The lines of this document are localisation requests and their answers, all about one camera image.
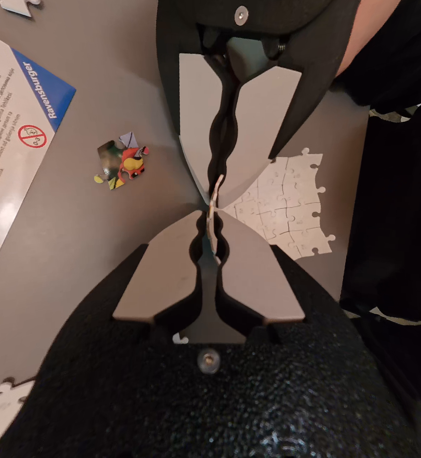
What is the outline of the printed puzzle instruction leaflet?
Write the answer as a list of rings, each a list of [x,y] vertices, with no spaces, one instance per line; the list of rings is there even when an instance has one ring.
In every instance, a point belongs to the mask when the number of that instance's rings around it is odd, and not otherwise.
[[[0,40],[0,249],[75,92]]]

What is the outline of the colourful puzzle piece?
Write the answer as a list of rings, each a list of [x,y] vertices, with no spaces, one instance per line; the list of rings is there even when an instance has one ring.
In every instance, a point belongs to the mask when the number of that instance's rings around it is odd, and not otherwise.
[[[110,190],[123,186],[145,171],[144,156],[147,146],[139,146],[132,131],[121,135],[118,141],[110,140],[97,149],[103,173],[94,176],[98,184],[106,182]]]

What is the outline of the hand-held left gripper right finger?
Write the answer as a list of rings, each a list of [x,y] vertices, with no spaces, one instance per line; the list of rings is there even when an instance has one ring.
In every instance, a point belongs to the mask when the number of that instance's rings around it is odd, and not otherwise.
[[[222,210],[214,219],[220,260],[215,294],[219,318],[245,337],[255,328],[304,321],[305,312],[271,245]]]

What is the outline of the partly built white puzzle ball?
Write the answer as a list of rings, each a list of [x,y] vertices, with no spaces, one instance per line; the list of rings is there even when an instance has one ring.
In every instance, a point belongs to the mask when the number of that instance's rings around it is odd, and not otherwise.
[[[320,194],[316,186],[322,153],[304,148],[293,157],[277,157],[248,190],[222,210],[277,245],[293,260],[328,254],[335,236],[321,228]]]

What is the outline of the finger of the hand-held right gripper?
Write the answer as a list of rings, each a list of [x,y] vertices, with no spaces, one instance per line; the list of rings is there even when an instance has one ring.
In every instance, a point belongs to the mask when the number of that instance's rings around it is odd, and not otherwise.
[[[235,110],[237,140],[226,160],[219,209],[241,197],[271,162],[269,155],[301,76],[274,66],[242,85]]]
[[[202,198],[210,201],[211,126],[221,107],[225,59],[179,54],[179,140]]]

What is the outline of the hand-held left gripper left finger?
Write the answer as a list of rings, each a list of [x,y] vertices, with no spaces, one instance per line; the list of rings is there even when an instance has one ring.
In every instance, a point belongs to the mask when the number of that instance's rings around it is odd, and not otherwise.
[[[148,244],[112,316],[146,323],[174,335],[202,310],[205,212],[196,210],[168,226]]]

